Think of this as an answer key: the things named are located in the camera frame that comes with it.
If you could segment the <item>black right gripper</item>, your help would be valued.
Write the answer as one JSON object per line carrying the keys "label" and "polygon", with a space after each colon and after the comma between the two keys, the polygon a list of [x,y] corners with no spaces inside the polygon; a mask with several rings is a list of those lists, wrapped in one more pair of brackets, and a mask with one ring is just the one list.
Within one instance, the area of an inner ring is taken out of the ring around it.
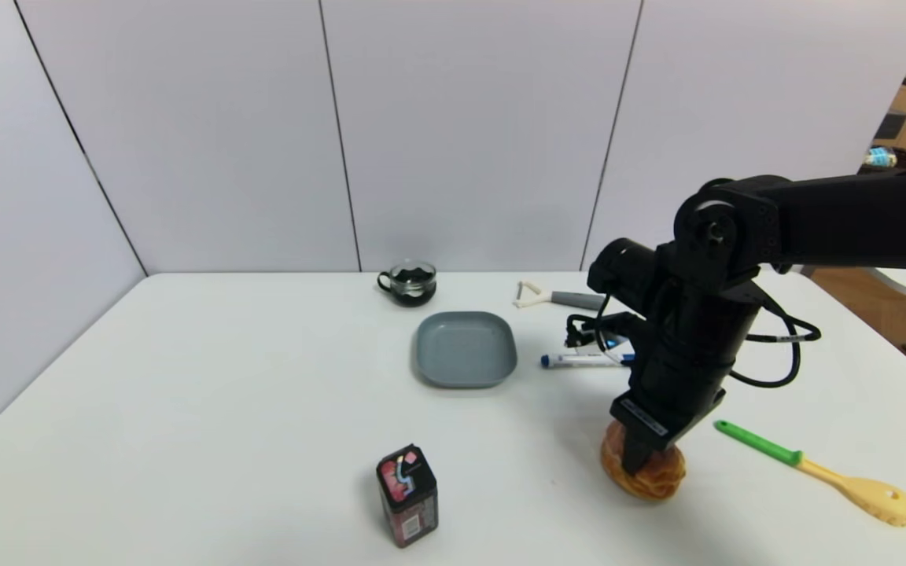
{"label": "black right gripper", "polygon": [[637,474],[655,451],[663,451],[709,416],[725,399],[723,380],[736,361],[736,343],[679,344],[636,340],[632,355],[610,361],[629,369],[628,389],[610,413],[622,423],[621,465]]}

